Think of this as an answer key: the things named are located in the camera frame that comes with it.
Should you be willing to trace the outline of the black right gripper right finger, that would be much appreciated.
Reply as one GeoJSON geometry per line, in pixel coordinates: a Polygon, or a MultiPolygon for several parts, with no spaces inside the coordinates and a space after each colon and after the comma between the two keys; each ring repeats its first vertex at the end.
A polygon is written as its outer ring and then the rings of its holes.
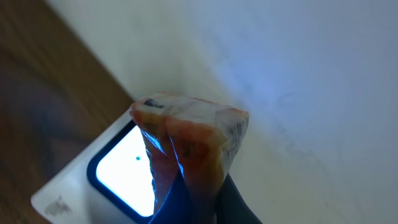
{"type": "Polygon", "coordinates": [[[229,174],[218,193],[215,212],[217,224],[262,224],[246,205],[229,174]]]}

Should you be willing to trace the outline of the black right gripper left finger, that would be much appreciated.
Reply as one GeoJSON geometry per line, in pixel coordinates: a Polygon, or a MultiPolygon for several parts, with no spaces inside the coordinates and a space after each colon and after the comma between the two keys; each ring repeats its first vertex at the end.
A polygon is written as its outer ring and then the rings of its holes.
{"type": "Polygon", "coordinates": [[[175,180],[159,210],[149,224],[192,224],[194,209],[183,176],[175,180]]]}

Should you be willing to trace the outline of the orange Kleenex tissue pack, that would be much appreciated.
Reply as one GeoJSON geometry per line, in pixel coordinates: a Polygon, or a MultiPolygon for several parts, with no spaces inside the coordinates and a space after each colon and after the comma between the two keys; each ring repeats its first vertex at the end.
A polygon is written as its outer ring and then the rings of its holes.
{"type": "Polygon", "coordinates": [[[216,196],[241,147],[249,113],[164,91],[134,102],[129,113],[150,160],[154,211],[181,174],[195,209],[194,223],[214,223],[216,196]]]}

